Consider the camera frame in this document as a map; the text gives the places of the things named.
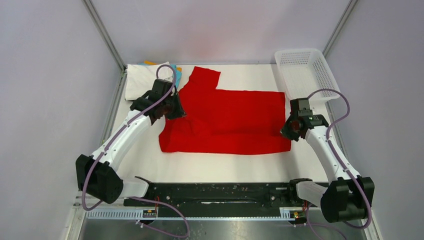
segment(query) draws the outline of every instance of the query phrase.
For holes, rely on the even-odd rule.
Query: red cloth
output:
[[[166,120],[159,135],[162,151],[240,155],[290,151],[291,142],[280,135],[286,121],[284,93],[216,89],[220,74],[194,68],[179,91],[187,116]]]

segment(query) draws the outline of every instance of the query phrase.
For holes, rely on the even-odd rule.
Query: cable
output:
[[[323,89],[316,90],[316,91],[312,92],[309,96],[307,96],[307,98],[310,99],[314,94],[316,94],[318,92],[321,92],[321,91],[330,91],[330,92],[336,93],[336,94],[340,95],[340,97],[342,97],[343,100],[344,100],[344,102],[346,103],[346,107],[347,107],[346,114],[343,115],[341,118],[335,120],[332,124],[330,124],[330,126],[327,128],[327,131],[326,131],[326,140],[327,140],[328,145],[330,146],[330,149],[331,149],[332,153],[334,154],[335,158],[340,163],[340,165],[342,166],[343,170],[347,173],[347,175],[349,175],[349,177],[352,179],[352,181],[355,184],[356,188],[359,190],[359,193],[362,196],[363,201],[365,202],[366,212],[367,212],[367,215],[368,215],[368,218],[366,220],[366,223],[363,226],[355,226],[355,225],[353,225],[353,224],[351,224],[351,223],[349,223],[347,221],[344,221],[344,223],[346,225],[348,225],[349,227],[352,227],[354,229],[361,229],[361,230],[362,229],[366,229],[366,228],[368,228],[368,226],[371,224],[371,222],[373,220],[373,215],[372,215],[372,212],[371,212],[370,202],[368,201],[367,196],[365,195],[364,190],[359,185],[358,180],[351,173],[351,171],[348,169],[348,167],[346,166],[346,164],[342,161],[342,159],[340,158],[339,154],[336,151],[336,148],[334,147],[332,141],[330,140],[330,130],[334,127],[335,124],[337,124],[341,120],[345,119],[349,115],[349,113],[351,112],[351,106],[349,104],[348,99],[341,92],[336,91],[334,89],[329,89],[329,88],[323,88]]]
[[[93,164],[91,165],[91,167],[90,167],[90,169],[88,170],[88,173],[87,173],[87,175],[86,175],[86,177],[85,177],[85,181],[84,181],[84,185],[83,185],[83,187],[82,187],[82,196],[81,196],[81,203],[82,203],[82,208],[85,210],[85,211],[91,211],[91,210],[93,210],[93,209],[95,209],[98,205],[100,205],[103,201],[102,200],[100,200],[100,201],[98,201],[96,204],[94,204],[93,206],[91,206],[91,207],[87,207],[87,204],[86,204],[86,194],[87,194],[87,187],[88,187],[88,185],[89,185],[89,180],[90,180],[90,177],[91,177],[91,175],[93,174],[93,171],[94,171],[94,168],[96,167],[96,165],[97,165],[97,163],[100,161],[100,159],[105,155],[105,152],[107,152],[108,151],[108,149],[109,149],[109,147],[112,145],[112,143],[113,142],[115,142],[115,140],[118,138],[118,136],[124,131],[124,129],[125,128],[127,128],[127,127],[129,127],[130,126],[130,124],[132,123],[132,122],[134,122],[137,118],[139,118],[140,116],[142,116],[142,115],[144,115],[147,111],[149,111],[150,109],[152,109],[152,108],[154,108],[156,105],[158,105],[160,102],[162,102],[169,94],[171,94],[172,93],[172,90],[174,89],[174,87],[175,87],[175,84],[176,84],[176,81],[177,81],[177,73],[175,72],[175,69],[172,67],[172,66],[170,66],[170,65],[168,65],[168,64],[163,64],[163,65],[160,65],[158,68],[157,68],[157,70],[156,70],[156,78],[158,79],[159,78],[159,70],[161,69],[161,68],[163,68],[163,67],[168,67],[168,68],[170,68],[171,70],[172,70],[172,86],[169,88],[169,90],[159,99],[159,100],[157,100],[155,103],[153,103],[152,105],[150,105],[149,107],[147,107],[146,109],[144,109],[143,111],[141,111],[140,113],[138,113],[137,115],[135,115],[134,117],[132,117],[130,120],[128,120],[128,122],[126,123],[126,125],[124,125],[124,126],[122,126],[116,133],[115,133],[115,135],[110,139],[110,141],[109,141],[109,143],[104,147],[104,151],[102,151],[99,155],[98,155],[98,157],[94,160],[94,162],[93,162]],[[154,227],[152,227],[152,226],[149,226],[149,225],[145,225],[146,227],[148,227],[149,229],[152,229],[152,230],[155,230],[155,231],[158,231],[158,232],[160,232],[160,233],[163,233],[163,234],[166,234],[166,235],[169,235],[169,236],[172,236],[172,237],[175,237],[175,238],[186,238],[186,237],[188,237],[188,235],[189,235],[189,233],[190,233],[190,227],[189,227],[189,224],[188,224],[188,222],[187,222],[187,220],[186,220],[186,218],[183,216],[183,214],[180,212],[180,211],[178,211],[175,207],[173,207],[172,205],[170,205],[170,204],[167,204],[167,203],[164,203],[164,202],[160,202],[160,201],[153,201],[153,200],[148,200],[148,199],[143,199],[143,198],[140,198],[140,197],[130,197],[131,199],[135,199],[135,200],[138,200],[138,201],[143,201],[143,202],[147,202],[147,203],[155,203],[155,204],[161,204],[161,205],[164,205],[164,206],[167,206],[167,207],[169,207],[169,208],[171,208],[172,210],[174,210],[178,215],[180,215],[181,217],[182,217],[182,219],[184,220],[184,223],[185,223],[185,225],[187,226],[187,233],[186,233],[186,235],[184,235],[184,236],[180,236],[180,235],[175,235],[175,234],[172,234],[172,233],[168,233],[168,232],[166,232],[166,231],[163,231],[163,230],[160,230],[160,229],[157,229],[157,228],[154,228]]]
[[[321,223],[311,223],[309,221],[309,208],[311,207],[311,205],[309,204],[306,208],[306,224],[309,225],[309,228],[312,230],[312,232],[320,239],[320,240],[324,240],[322,237],[320,237],[320,235],[318,235],[318,233],[314,230],[314,228],[312,226],[317,226],[317,227],[324,227],[324,228],[328,228],[328,229],[332,229],[334,231],[337,231],[345,240],[347,240],[348,238],[346,237],[346,235],[337,227],[335,226],[331,226],[331,225],[326,225],[326,224],[321,224]]]
[[[189,236],[189,234],[190,234],[190,226],[189,226],[189,222],[187,221],[186,217],[184,217],[184,216],[183,216],[183,214],[182,214],[180,211],[178,211],[178,209],[176,209],[174,206],[172,206],[172,205],[170,205],[170,204],[168,204],[168,203],[165,203],[165,202],[161,202],[161,201],[154,201],[154,200],[144,199],[144,198],[135,197],[135,196],[130,197],[130,199],[134,199],[134,200],[142,201],[142,202],[146,202],[146,203],[160,204],[160,205],[167,206],[168,208],[170,208],[170,209],[174,210],[174,212],[176,212],[176,213],[177,213],[177,214],[178,214],[178,215],[182,218],[182,220],[184,221],[185,226],[187,227],[187,233],[186,233],[185,235],[175,235],[175,234],[172,234],[172,233],[166,232],[166,231],[164,231],[164,230],[158,229],[158,228],[156,228],[156,227],[152,227],[152,226],[149,226],[149,225],[145,225],[145,224],[143,224],[143,223],[141,223],[141,227],[143,227],[143,226],[144,226],[144,227],[146,227],[146,228],[149,228],[149,229],[151,229],[151,230],[155,230],[155,231],[157,231],[157,232],[159,232],[159,233],[163,233],[163,234],[165,234],[165,235],[168,235],[168,236],[171,236],[171,237],[174,237],[174,238],[187,238],[187,237]]]

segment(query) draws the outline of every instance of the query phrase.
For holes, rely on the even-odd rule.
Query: metal floor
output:
[[[310,212],[312,223],[329,224],[319,211]],[[188,240],[274,240],[274,239],[318,239],[311,229],[292,227],[286,221],[235,221],[205,220],[189,221]],[[151,226],[183,235],[186,227],[181,220],[157,220]],[[348,227],[342,222],[332,224],[339,228],[350,240],[367,239],[363,230]],[[342,240],[338,232],[319,226],[314,230],[325,240]],[[135,225],[134,220],[85,219],[79,240],[173,240],[174,237]]]

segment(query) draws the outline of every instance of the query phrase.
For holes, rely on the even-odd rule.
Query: blue cloth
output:
[[[149,64],[145,64],[145,63],[139,63],[138,65],[143,65],[143,66],[150,66]],[[178,88],[178,86],[180,85],[180,80],[181,80],[181,76],[183,75],[180,71],[177,70],[177,65],[176,64],[170,64],[171,67],[173,67],[173,69],[176,72],[176,82],[175,82],[175,86],[176,88]]]

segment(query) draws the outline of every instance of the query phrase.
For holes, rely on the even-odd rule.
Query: purple tube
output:
[[[124,129],[125,128],[127,128],[127,127],[129,127],[130,126],[130,124],[132,123],[132,122],[134,122],[138,117],[140,117],[140,116],[142,116],[144,113],[146,113],[147,111],[149,111],[150,109],[152,109],[152,108],[154,108],[156,105],[158,105],[160,102],[162,102],[169,94],[171,94],[171,92],[172,92],[172,90],[174,89],[174,86],[175,86],[175,84],[176,84],[176,81],[177,81],[177,74],[176,74],[176,72],[175,72],[175,69],[172,67],[172,66],[170,66],[170,65],[168,65],[168,64],[164,64],[164,65],[160,65],[158,68],[157,68],[157,70],[156,70],[156,78],[158,79],[159,78],[159,69],[161,69],[162,67],[168,67],[168,68],[170,68],[170,69],[172,69],[172,73],[173,73],[173,75],[172,75],[172,86],[171,86],[171,88],[168,90],[168,92],[166,92],[165,93],[165,95],[164,96],[162,96],[158,101],[156,101],[155,103],[153,103],[151,106],[149,106],[149,107],[147,107],[146,109],[144,109],[143,111],[141,111],[140,113],[138,113],[137,115],[135,115],[133,118],[131,118],[128,122],[127,122],[127,125],[124,125],[124,126],[122,126],[116,133],[115,133],[115,135],[110,139],[110,141],[109,141],[109,143],[106,145],[106,147],[104,148],[104,151],[106,152],[109,148],[110,148],[110,146],[115,142],[115,140],[118,138],[118,136],[124,131]],[[82,208],[85,210],[85,211],[91,211],[91,210],[93,210],[93,209],[95,209],[98,205],[100,205],[103,201],[102,200],[100,200],[100,201],[98,201],[96,204],[94,204],[92,207],[87,207],[87,205],[86,205],[86,194],[87,194],[87,187],[88,187],[88,184],[89,184],[89,180],[90,180],[90,177],[91,177],[91,175],[93,174],[93,171],[94,171],[94,168],[96,167],[96,165],[97,165],[97,163],[100,161],[100,159],[105,155],[105,152],[104,151],[102,151],[101,153],[100,153],[100,155],[94,160],[94,162],[93,162],[93,164],[91,165],[91,167],[90,167],[90,169],[88,170],[88,173],[87,173],[87,176],[85,177],[85,181],[84,181],[84,185],[83,185],[83,187],[82,187],[82,199],[81,199],[81,203],[82,203]],[[160,232],[160,233],[163,233],[163,234],[166,234],[166,235],[168,235],[168,236],[172,236],[172,237],[175,237],[175,238],[186,238],[186,237],[188,237],[189,236],[189,233],[190,233],[190,226],[189,226],[189,223],[187,222],[187,220],[186,220],[186,218],[183,216],[183,214],[180,212],[180,211],[178,211],[178,209],[176,209],[175,207],[173,207],[172,205],[170,205],[170,204],[167,204],[167,203],[165,203],[165,202],[161,202],[161,201],[153,201],[153,200],[148,200],[148,199],[143,199],[143,198],[140,198],[140,197],[131,197],[132,199],[135,199],[135,200],[138,200],[138,201],[143,201],[143,202],[147,202],[147,203],[154,203],[154,204],[160,204],[160,205],[164,205],[164,206],[167,206],[167,207],[169,207],[169,208],[171,208],[172,210],[174,210],[178,215],[180,215],[181,217],[182,217],[182,219],[184,220],[184,223],[185,223],[185,225],[186,225],[186,227],[187,227],[187,233],[185,234],[185,235],[175,235],[175,234],[172,234],[172,233],[169,233],[169,232],[166,232],[166,231],[163,231],[163,230],[160,230],[160,229],[157,229],[157,228],[155,228],[155,227],[152,227],[152,226],[149,226],[149,225],[144,225],[145,227],[147,227],[147,228],[149,228],[149,229],[152,229],[152,230],[155,230],[155,231],[158,231],[158,232]]]
[[[349,115],[349,113],[351,113],[351,105],[349,104],[348,99],[341,92],[336,91],[334,89],[330,89],[330,88],[323,88],[323,89],[316,90],[316,91],[312,92],[311,94],[309,94],[309,96],[307,96],[307,98],[310,99],[314,94],[316,94],[318,92],[322,92],[322,91],[330,91],[330,92],[336,93],[336,94],[340,95],[340,97],[343,98],[344,102],[346,102],[346,107],[347,107],[346,114],[343,115],[341,118],[335,120],[332,124],[330,124],[330,126],[327,128],[327,131],[326,131],[325,134],[326,134],[326,140],[328,142],[328,145],[330,146],[330,149],[331,149],[332,153],[334,154],[335,158],[340,163],[341,167],[344,170],[346,170],[346,173],[349,175],[349,177],[353,180],[353,183],[355,184],[355,186],[358,188],[359,193],[362,196],[363,201],[365,202],[366,212],[367,212],[367,215],[368,215],[368,219],[366,220],[366,223],[363,226],[355,226],[355,225],[352,225],[351,223],[349,223],[347,221],[345,221],[344,223],[346,225],[348,225],[349,227],[352,227],[354,229],[366,229],[366,228],[368,228],[368,226],[371,224],[371,222],[373,220],[373,215],[372,215],[373,213],[371,212],[370,202],[368,201],[367,196],[365,195],[364,190],[359,185],[359,182],[356,179],[356,177],[351,173],[351,171],[347,170],[348,167],[342,161],[342,159],[340,158],[339,154],[337,154],[336,148],[334,147],[332,141],[330,140],[330,130],[334,127],[335,124],[337,124],[341,120],[345,119]]]

